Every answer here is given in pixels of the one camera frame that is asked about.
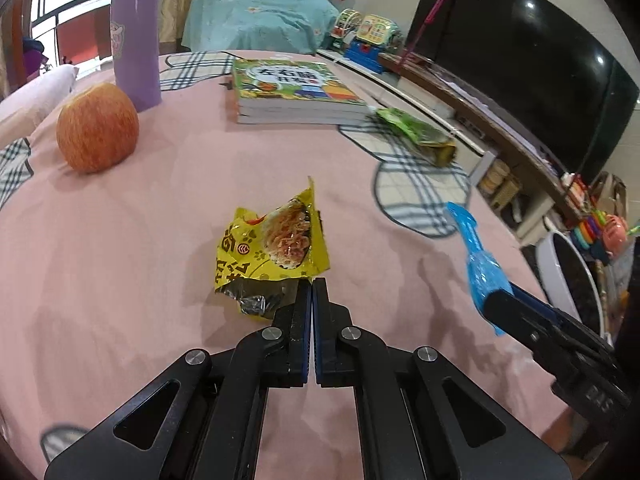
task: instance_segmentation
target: light blue blanket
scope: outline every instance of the light blue blanket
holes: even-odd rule
[[[329,0],[193,0],[182,44],[313,54],[337,15]]]

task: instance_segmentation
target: book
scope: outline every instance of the book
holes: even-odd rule
[[[242,110],[269,108],[368,113],[360,99],[325,63],[281,59],[236,59],[234,91]]]
[[[359,110],[357,112],[353,112],[351,110],[348,111],[333,111],[333,110],[318,110],[317,108],[284,108],[287,116],[294,116],[297,118],[304,117],[312,117],[312,116],[323,116],[327,113],[337,114],[340,117],[345,118],[364,118],[375,115],[375,111],[371,110],[371,108],[366,107],[364,110]],[[245,106],[238,107],[238,112],[241,115],[252,115],[252,114],[260,114],[260,115],[284,115],[282,108],[248,108]]]
[[[359,126],[365,118],[343,118],[333,116],[290,117],[290,116],[251,116],[238,115],[239,124],[341,124],[342,126]]]

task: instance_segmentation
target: pink blanket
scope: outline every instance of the pink blanket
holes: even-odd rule
[[[113,73],[92,82],[104,79]],[[43,431],[91,428],[182,352],[223,351],[261,327],[213,293],[216,243],[237,206],[273,210],[307,175],[331,300],[391,346],[437,348],[535,433],[546,429],[563,407],[551,377],[472,306],[460,237],[388,220],[371,192],[378,162],[334,126],[236,124],[221,82],[164,92],[140,115],[135,153],[102,174],[66,165],[59,108],[31,136],[34,176],[0,213],[0,409],[24,463],[43,476]],[[510,279],[542,298],[475,190],[469,207]],[[256,477],[361,478],[351,389],[272,390]]]

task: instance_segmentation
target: white pillow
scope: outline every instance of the white pillow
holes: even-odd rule
[[[78,68],[62,65],[37,77],[0,102],[0,150],[30,136],[76,84]]]

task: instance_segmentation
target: television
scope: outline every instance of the television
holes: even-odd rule
[[[420,0],[408,43],[435,1]],[[638,99],[607,49],[547,0],[445,0],[415,52],[491,99],[562,170],[584,163],[585,182],[615,149]]]

